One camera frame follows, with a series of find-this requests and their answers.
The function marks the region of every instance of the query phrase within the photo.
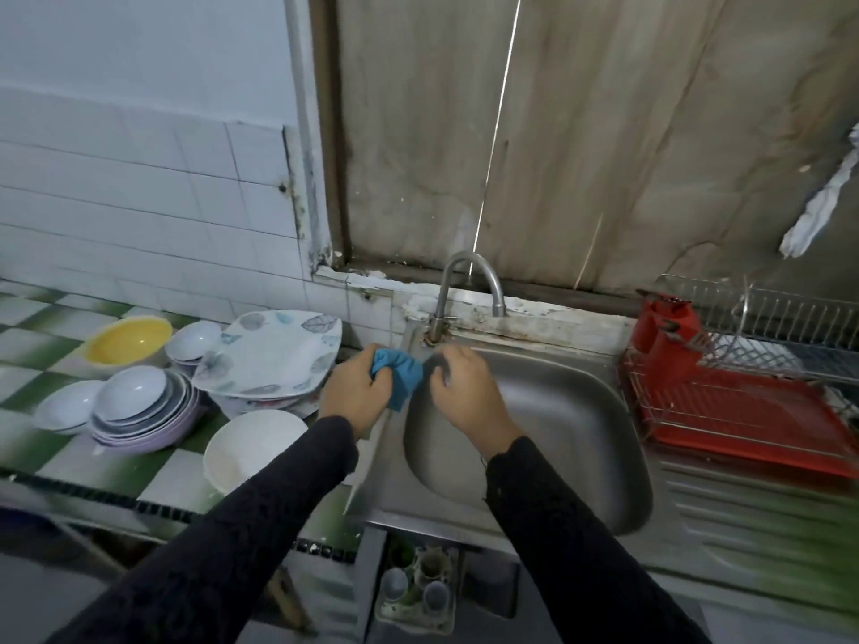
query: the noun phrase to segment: white cloth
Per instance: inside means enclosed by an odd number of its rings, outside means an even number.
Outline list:
[[[853,167],[859,162],[859,123],[850,132],[850,143],[853,145],[853,150],[844,156],[838,171],[806,204],[805,212],[784,234],[782,245],[778,249],[785,258],[799,258],[832,217],[832,210],[838,204],[841,188],[850,180]]]

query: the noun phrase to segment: wooden board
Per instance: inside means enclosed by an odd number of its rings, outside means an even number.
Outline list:
[[[356,256],[470,249],[516,0],[338,0]]]
[[[592,285],[724,1],[522,0],[478,239],[502,277]]]
[[[859,300],[859,188],[808,253],[782,236],[849,150],[859,118],[859,0],[729,0],[597,289],[660,273],[746,274],[761,286]]]

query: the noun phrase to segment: white wall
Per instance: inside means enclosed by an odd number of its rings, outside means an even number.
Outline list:
[[[284,0],[0,0],[0,85],[298,125]]]

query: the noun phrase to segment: tiled wall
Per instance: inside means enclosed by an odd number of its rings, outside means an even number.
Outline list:
[[[0,277],[223,322],[325,311],[390,343],[389,296],[310,280],[281,131],[0,88]]]

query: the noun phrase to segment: person's right hand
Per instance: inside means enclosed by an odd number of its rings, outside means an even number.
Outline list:
[[[450,368],[450,382],[445,385],[442,368],[435,367],[429,378],[435,406],[487,461],[507,452],[522,432],[510,420],[484,358],[466,346],[442,346],[438,352]]]

